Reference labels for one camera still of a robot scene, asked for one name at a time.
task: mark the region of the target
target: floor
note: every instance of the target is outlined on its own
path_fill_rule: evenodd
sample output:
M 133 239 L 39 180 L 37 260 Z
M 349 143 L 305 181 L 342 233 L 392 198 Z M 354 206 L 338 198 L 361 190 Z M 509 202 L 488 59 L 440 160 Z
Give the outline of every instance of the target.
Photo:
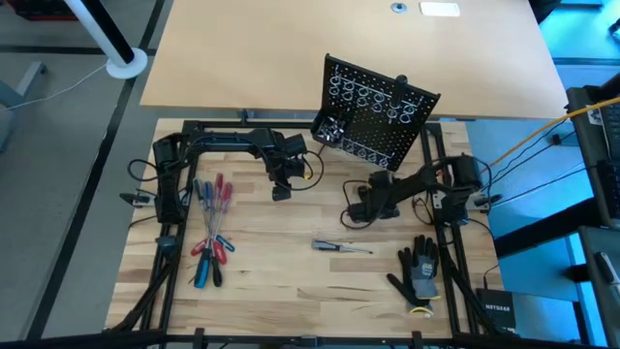
M 172 0 L 164 0 L 152 37 L 144 36 L 144 32 L 153 10 L 155 15 L 159 10 L 155 0 L 104 3 L 130 44 L 142 43 L 143 48 L 158 46 Z M 579 25 L 581 31 L 577 33 L 582 35 L 567 43 L 563 38 L 573 35 L 581 23 L 575 17 L 593 25 Z M 543 24 L 542 33 L 554 58 L 604 58 L 606 62 L 620 59 L 619 46 L 598 32 L 603 27 L 602 17 L 598 12 L 569 10 L 552 14 Z M 48 74 L 34 88 L 32 98 L 65 88 L 105 63 L 104 57 L 97 54 L 9 53 L 7 45 L 96 45 L 76 22 L 28 22 L 15 16 L 7 6 L 0 6 L 0 79 L 15 85 L 30 62 L 42 60 L 48 66 Z M 566 87 L 600 83 L 617 71 L 617 66 L 558 66 Z M 98 152 L 104 151 L 99 148 L 101 140 L 110 137 L 107 127 L 111 119 L 123 115 L 45 336 L 95 333 L 103 326 L 132 216 L 131 208 L 118 198 L 118 193 L 137 186 L 126 175 L 125 167 L 129 160 L 148 153 L 157 119 L 235 117 L 231 111 L 141 108 L 140 94 L 146 77 L 147 73 L 141 75 L 131 86 L 100 72 L 71 92 L 19 111 L 10 146 L 0 154 L 0 221 L 4 227 L 0 232 L 4 240 L 0 244 L 0 263 L 5 266 L 0 270 L 0 341 L 25 336 L 34 304 L 41 298 L 53 261 L 69 231 L 69 222 L 76 214 L 89 170 Z M 128 98 L 126 106 L 117 105 L 119 97 Z M 477 121 L 468 124 L 468 132 L 474 153 L 492 160 L 538 126 L 536 122 Z M 510 197 L 578 169 L 580 162 L 575 148 L 553 147 L 494 185 L 493 191 Z M 588 195 L 591 193 L 587 179 L 575 175 L 496 207 L 490 217 L 491 228 L 498 237 Z M 569 265 L 574 257 L 573 245 L 566 240 L 554 241 L 503 260 L 501 270 L 506 288 L 571 301 L 582 297 L 572 283 L 558 277 L 558 270 Z M 527 267 L 532 266 L 534 272 L 526 273 L 525 270 L 532 269 Z M 569 313 L 564 305 L 543 304 L 532 307 L 532 316 L 557 316 L 559 311 Z M 531 337 L 570 340 L 575 338 L 576 328 L 567 325 L 544 333 L 524 331 Z

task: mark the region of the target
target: yellow cable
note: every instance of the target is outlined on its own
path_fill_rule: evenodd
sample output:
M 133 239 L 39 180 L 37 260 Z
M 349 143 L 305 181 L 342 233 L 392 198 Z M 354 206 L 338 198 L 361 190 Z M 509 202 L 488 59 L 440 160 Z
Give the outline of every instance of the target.
M 549 127 L 562 122 L 566 119 L 569 119 L 571 117 L 575 117 L 577 115 L 583 114 L 587 111 L 591 111 L 594 109 L 598 109 L 598 108 L 602 108 L 602 107 L 606 107 L 615 103 L 620 102 L 620 97 L 616 97 L 616 98 L 612 98 L 610 100 L 607 101 L 603 101 L 603 102 L 599 102 L 595 105 L 592 105 L 590 107 L 586 107 L 586 108 L 582 108 L 578 111 L 573 111 L 573 112 L 569 112 L 568 114 L 562 116 L 562 117 L 558 117 L 554 120 L 549 121 L 548 123 L 546 123 L 543 127 L 541 127 L 540 129 L 536 130 L 533 134 L 531 134 L 530 136 L 528 136 L 525 140 L 521 141 L 519 144 L 513 146 L 511 148 L 511 150 L 507 151 L 504 155 L 500 156 L 497 160 L 493 161 L 492 163 L 489 164 L 489 166 L 494 166 L 497 165 L 500 161 L 506 159 L 507 156 L 511 155 L 515 150 L 519 149 L 520 147 L 522 147 L 524 144 L 526 144 L 527 142 L 529 142 L 531 139 L 533 139 L 536 135 L 538 135 L 540 132 L 548 129 Z

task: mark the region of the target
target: black metal frame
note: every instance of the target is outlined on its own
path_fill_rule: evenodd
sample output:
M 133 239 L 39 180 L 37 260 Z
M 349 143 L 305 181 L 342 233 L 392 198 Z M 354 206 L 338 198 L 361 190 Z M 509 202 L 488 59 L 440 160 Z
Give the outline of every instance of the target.
M 260 122 L 254 120 L 238 120 L 238 121 L 185 121 L 183 124 L 183 132 L 196 128 L 197 126 L 209 128 L 256 128 L 268 127 L 273 129 L 309 129 L 311 122 Z M 437 150 L 440 157 L 446 156 L 444 149 L 442 131 L 440 124 L 429 123 L 420 133 L 420 141 L 422 142 L 422 152 L 425 163 L 431 162 L 430 141 L 428 134 L 432 134 L 437 144 Z M 185 185 L 190 184 L 196 175 L 198 161 L 192 163 L 185 181 Z M 178 246 L 182 246 L 185 236 L 187 215 L 184 222 L 177 225 L 175 241 Z M 160 237 L 171 237 L 171 225 L 162 225 Z M 436 227 L 437 240 L 440 244 L 446 243 L 444 230 Z M 148 302 L 148 306 L 144 309 L 139 331 L 131 331 L 129 329 L 105 331 L 97 334 L 86 334 L 76 336 L 66 336 L 57 338 L 29 338 L 25 341 L 0 343 L 0 349 L 4 348 L 128 348 L 146 346 L 151 344 L 159 344 L 164 349 L 169 342 L 194 343 L 194 348 L 205 348 L 208 343 L 226 342 L 226 343 L 256 343 L 256 344 L 293 344 L 304 347 L 318 347 L 328 344 L 356 344 L 356 345 L 408 345 L 410 348 L 421 348 L 422 346 L 456 346 L 467 348 L 587 348 L 583 345 L 557 343 L 543 340 L 521 339 L 511 335 L 497 335 L 494 332 L 492 322 L 489 324 L 486 316 L 474 292 L 469 287 L 469 277 L 467 272 L 467 261 L 464 255 L 464 248 L 460 230 L 458 227 L 452 227 L 454 237 L 454 250 L 459 267 L 457 268 L 452 261 L 448 249 L 445 247 L 440 250 L 440 262 L 442 265 L 442 275 L 444 277 L 444 285 L 446 289 L 446 302 L 448 305 L 449 325 L 452 338 L 431 338 L 422 339 L 420 332 L 412 332 L 411 337 L 404 338 L 381 338 L 381 337 L 317 337 L 317 336 L 248 336 L 248 335 L 208 335 L 204 333 L 204 329 L 196 329 L 191 335 L 175 335 L 167 334 L 169 325 L 174 288 L 176 284 L 176 276 L 178 273 L 178 265 L 180 261 L 180 253 L 173 255 L 168 263 L 166 270 L 170 275 L 168 277 L 166 293 L 164 296 L 164 305 L 162 314 L 159 319 L 158 329 L 150 330 L 152 322 L 153 300 Z M 161 280 L 160 272 L 164 265 L 164 252 L 162 247 L 158 245 L 155 257 L 153 259 L 153 270 L 151 272 L 150 284 Z M 454 281 L 460 291 L 463 293 L 467 308 L 467 317 L 471 333 L 463 333 L 459 328 L 458 311 L 456 308 L 456 300 L 454 296 Z M 478 321 L 486 328 L 490 334 L 478 334 Z

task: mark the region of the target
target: black pegboard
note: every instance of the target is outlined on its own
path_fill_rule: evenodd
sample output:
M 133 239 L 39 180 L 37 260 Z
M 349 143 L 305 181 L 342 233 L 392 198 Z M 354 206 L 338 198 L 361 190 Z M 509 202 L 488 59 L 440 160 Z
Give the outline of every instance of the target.
M 396 171 L 440 96 L 327 55 L 323 100 L 313 136 Z M 391 105 L 392 98 L 401 100 L 396 108 Z M 328 140 L 326 125 L 334 119 L 344 122 L 342 137 Z

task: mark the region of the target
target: white sticker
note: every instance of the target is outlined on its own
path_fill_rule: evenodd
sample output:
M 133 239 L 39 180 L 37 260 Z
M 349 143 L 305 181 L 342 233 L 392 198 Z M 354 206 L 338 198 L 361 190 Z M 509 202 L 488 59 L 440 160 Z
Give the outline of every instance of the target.
M 594 110 L 588 111 L 588 120 L 590 120 L 590 123 L 593 125 L 602 126 L 603 120 L 601 117 L 601 110 L 594 109 Z
M 420 2 L 419 10 L 425 16 L 461 16 L 455 3 Z

